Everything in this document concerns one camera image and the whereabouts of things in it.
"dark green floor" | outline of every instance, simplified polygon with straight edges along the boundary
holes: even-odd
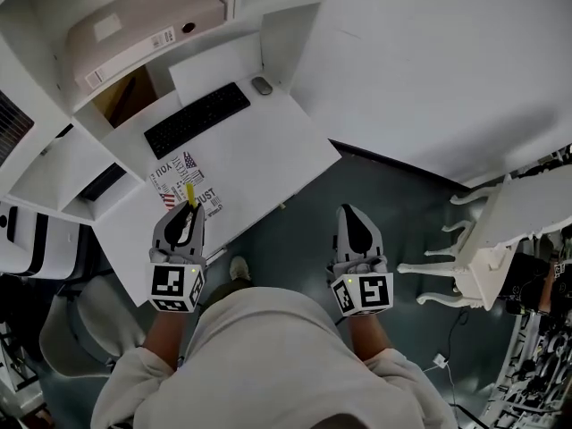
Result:
[[[259,286],[297,290],[318,302],[334,320],[341,318],[331,291],[327,288],[324,266],[332,258],[332,236],[336,209],[350,203],[380,228],[389,269],[400,262],[428,262],[427,248],[451,244],[450,234],[441,232],[467,216],[459,206],[451,206],[455,191],[448,185],[361,157],[344,155],[330,170],[313,181],[260,223],[236,239],[228,253],[207,272],[202,299],[221,282],[226,282],[232,256],[243,255]],[[398,273],[395,276],[394,308],[379,315],[395,347],[423,369],[433,365],[437,352],[446,353],[448,335],[458,309],[433,302],[420,306],[416,296],[428,290],[451,292],[445,277]],[[149,326],[153,310],[137,310],[141,324]],[[189,320],[187,337],[192,334],[194,316]],[[347,323],[340,324],[343,339],[349,342]],[[457,403],[479,415],[488,397],[487,386],[497,378],[504,359],[514,318],[497,305],[491,312],[471,310],[466,325],[452,335],[450,368],[455,382]],[[452,402],[446,370],[427,373],[443,397]],[[104,380],[61,380],[42,374],[46,401],[59,427],[88,427],[91,409]],[[468,422],[459,414],[461,425]]]

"white shirt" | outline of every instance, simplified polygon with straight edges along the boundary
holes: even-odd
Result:
[[[203,314],[177,372],[147,349],[127,352],[91,427],[309,429],[347,416],[365,428],[456,427],[449,405],[397,350],[363,363],[312,299],[251,288]]]

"power outlet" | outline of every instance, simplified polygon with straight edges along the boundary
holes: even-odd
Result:
[[[437,356],[433,358],[433,362],[435,363],[436,366],[440,368],[445,368],[449,361],[443,354],[437,353]]]

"air vent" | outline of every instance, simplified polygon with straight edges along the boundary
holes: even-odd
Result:
[[[33,125],[34,122],[0,91],[0,165]]]

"yellow object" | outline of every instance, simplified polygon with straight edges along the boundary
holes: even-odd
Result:
[[[187,197],[189,198],[189,203],[193,208],[197,208],[197,200],[195,199],[195,190],[191,183],[187,183]]]

